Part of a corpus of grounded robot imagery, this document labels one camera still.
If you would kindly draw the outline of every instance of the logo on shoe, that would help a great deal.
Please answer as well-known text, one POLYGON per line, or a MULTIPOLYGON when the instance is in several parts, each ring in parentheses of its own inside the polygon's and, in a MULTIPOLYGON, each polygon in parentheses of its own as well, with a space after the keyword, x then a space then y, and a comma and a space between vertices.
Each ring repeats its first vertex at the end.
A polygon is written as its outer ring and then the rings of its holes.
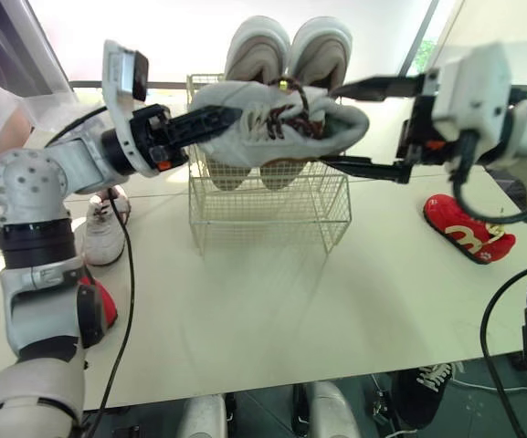
POLYGON ((446 228, 444 230, 444 233, 446 233, 447 235, 452 234, 452 233, 463 233, 464 235, 462 236, 462 238, 459 239, 459 240, 456 239, 456 241, 462 246, 470 244, 471 247, 470 247, 470 249, 468 251, 471 254, 478 253, 479 250, 482 248, 482 242, 479 239, 476 238, 476 236, 474 235, 474 232, 470 228, 468 228, 467 226, 464 226, 464 225, 452 225, 452 226, 449 226, 448 228, 446 228))

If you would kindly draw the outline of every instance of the black sneaker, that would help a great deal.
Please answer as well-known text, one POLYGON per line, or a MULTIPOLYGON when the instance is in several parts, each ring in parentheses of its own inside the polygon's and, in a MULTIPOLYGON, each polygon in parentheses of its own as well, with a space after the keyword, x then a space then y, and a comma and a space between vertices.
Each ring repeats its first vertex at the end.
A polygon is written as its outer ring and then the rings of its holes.
POLYGON ((393 373, 391 400, 401 420, 415 429, 428 426, 442 402, 452 369, 452 364, 441 363, 393 373))

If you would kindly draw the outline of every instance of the floor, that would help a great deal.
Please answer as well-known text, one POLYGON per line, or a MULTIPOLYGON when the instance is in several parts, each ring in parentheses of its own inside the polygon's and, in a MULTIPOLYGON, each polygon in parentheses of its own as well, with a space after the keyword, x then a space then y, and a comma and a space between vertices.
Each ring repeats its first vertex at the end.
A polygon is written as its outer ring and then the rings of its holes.
MULTIPOLYGON (((496 358, 498 370, 505 387, 527 387, 527 371, 516 371, 506 357, 496 358)), ((482 360, 464 362, 465 372, 456 378, 480 385, 491 385, 490 377, 482 360)), ((379 385, 386 389, 386 374, 375 376, 379 385)), ((384 437, 392 432, 377 430, 368 413, 375 396, 374 382, 370 376, 351 377, 335 382, 351 404, 363 438, 384 437)), ((288 438, 294 435, 290 429, 290 386, 267 388, 237 393, 237 438, 288 438)), ((527 392, 510 395, 524 431, 527 433, 527 392)), ((113 412, 103 418, 96 436, 99 438, 170 438, 175 437, 184 401, 166 401, 132 406, 113 412), (139 426, 139 435, 125 431, 139 426)), ((488 391, 464 389, 450 383, 435 420, 417 434, 418 438, 509 438, 514 436, 498 397, 488 391)))

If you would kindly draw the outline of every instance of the wall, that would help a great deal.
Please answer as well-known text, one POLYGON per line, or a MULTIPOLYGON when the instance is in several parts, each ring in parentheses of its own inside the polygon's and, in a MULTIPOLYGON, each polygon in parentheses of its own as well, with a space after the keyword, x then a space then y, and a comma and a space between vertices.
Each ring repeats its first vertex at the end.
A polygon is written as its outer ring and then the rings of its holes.
POLYGON ((469 47, 494 41, 505 43, 512 82, 527 85, 527 0, 463 0, 432 63, 443 65, 469 47))
POLYGON ((399 71, 430 0, 30 3, 70 80, 100 79, 105 38, 142 51, 150 60, 150 80, 185 81, 189 73, 220 72, 235 30, 253 15, 277 19, 290 37, 309 18, 338 17, 353 33, 348 75, 353 80, 399 71))

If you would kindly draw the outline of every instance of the shoelace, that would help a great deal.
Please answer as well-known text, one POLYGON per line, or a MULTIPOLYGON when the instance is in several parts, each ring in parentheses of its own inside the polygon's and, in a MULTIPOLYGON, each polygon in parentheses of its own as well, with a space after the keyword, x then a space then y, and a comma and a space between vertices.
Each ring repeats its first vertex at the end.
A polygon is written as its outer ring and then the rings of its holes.
POLYGON ((463 372, 463 365, 461 362, 441 363, 439 365, 419 367, 420 372, 416 380, 426 388, 434 392, 439 392, 439 387, 447 381, 452 374, 455 374, 457 370, 463 372))
POLYGON ((504 236, 504 225, 496 225, 496 224, 486 224, 486 231, 489 232, 490 235, 493 235, 491 239, 489 239, 487 242, 485 242, 483 245, 491 244, 492 242, 496 242, 501 237, 504 236))
POLYGON ((96 207, 95 211, 92 213, 95 221, 99 224, 107 220, 108 214, 111 212, 111 205, 108 203, 102 203, 100 207, 96 207))
POLYGON ((283 140, 284 124, 291 126, 304 137, 320 139, 322 134, 322 123, 310 120, 310 106, 306 93, 293 78, 277 78, 268 85, 279 85, 280 89, 291 89, 300 93, 302 109, 301 113, 289 119, 281 119, 280 115, 285 110, 290 110, 294 105, 283 105, 272 108, 269 105, 257 104, 247 109, 240 120, 241 133, 245 140, 283 140))

